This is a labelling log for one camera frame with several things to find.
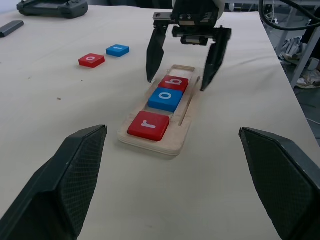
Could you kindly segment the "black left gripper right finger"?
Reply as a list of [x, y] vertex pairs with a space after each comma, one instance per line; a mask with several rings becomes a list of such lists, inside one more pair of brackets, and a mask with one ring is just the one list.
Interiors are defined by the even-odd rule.
[[241, 127], [255, 190], [282, 240], [320, 238], [320, 168], [292, 140]]

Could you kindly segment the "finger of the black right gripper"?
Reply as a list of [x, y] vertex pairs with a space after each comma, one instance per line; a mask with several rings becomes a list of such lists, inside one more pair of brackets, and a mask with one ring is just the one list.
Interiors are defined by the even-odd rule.
[[146, 52], [146, 75], [149, 83], [153, 81], [161, 66], [164, 56], [163, 45], [166, 40], [167, 29], [167, 22], [154, 22], [154, 29]]
[[218, 73], [223, 64], [228, 42], [231, 39], [232, 30], [230, 28], [214, 28], [212, 39], [214, 43], [210, 46], [205, 62], [200, 91], [204, 92], [211, 84], [213, 78]]

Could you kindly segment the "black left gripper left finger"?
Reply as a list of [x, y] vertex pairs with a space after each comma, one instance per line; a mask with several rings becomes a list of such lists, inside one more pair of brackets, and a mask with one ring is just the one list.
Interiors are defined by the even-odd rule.
[[0, 220], [2, 240], [76, 240], [97, 186], [108, 129], [68, 136]]

